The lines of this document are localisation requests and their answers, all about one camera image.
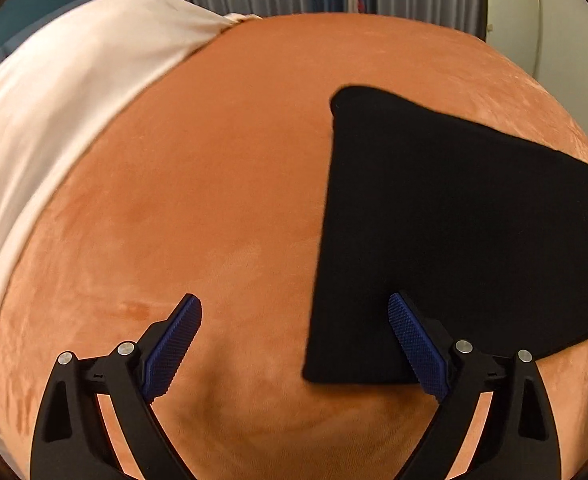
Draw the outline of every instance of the black garment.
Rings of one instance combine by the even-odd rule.
[[[415,381],[388,322],[399,290],[486,353],[588,338],[588,164],[379,89],[331,109],[307,380]]]

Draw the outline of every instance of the white fabric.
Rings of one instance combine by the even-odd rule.
[[[183,0],[93,0],[0,65],[0,306],[31,230],[109,121],[143,89],[243,21]]]

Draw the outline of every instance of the blue gripper pad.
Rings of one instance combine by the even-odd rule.
[[[191,296],[165,330],[144,364],[141,394],[146,402],[167,393],[178,367],[200,327],[202,307]]]
[[[449,392],[447,364],[399,293],[389,297],[388,319],[423,391],[442,402]]]

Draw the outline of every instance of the orange fabric surface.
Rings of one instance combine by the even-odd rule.
[[[24,470],[56,356],[108,353],[191,292],[202,327],[153,408],[199,480],[393,478],[436,401],[415,385],[301,377],[328,102],[346,84],[588,163],[588,139],[570,115],[463,33],[358,14],[283,16],[226,32],[112,121],[56,192],[14,271],[0,314],[0,432]],[[539,366],[568,479],[588,457],[588,341]],[[487,401],[450,476],[471,459]],[[137,475],[102,404],[125,471]]]

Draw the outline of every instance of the silver screw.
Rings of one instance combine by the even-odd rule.
[[[117,351],[121,355],[130,355],[134,351],[134,343],[131,343],[130,341],[121,343]]]
[[[472,343],[469,341],[465,341],[464,339],[456,341],[456,350],[458,350],[462,354],[469,354],[473,349],[474,347],[472,346]]]
[[[72,353],[71,352],[63,352],[61,355],[58,356],[58,364],[66,365],[72,360]]]
[[[524,363],[529,363],[532,361],[532,354],[530,354],[527,350],[519,350],[519,359]]]

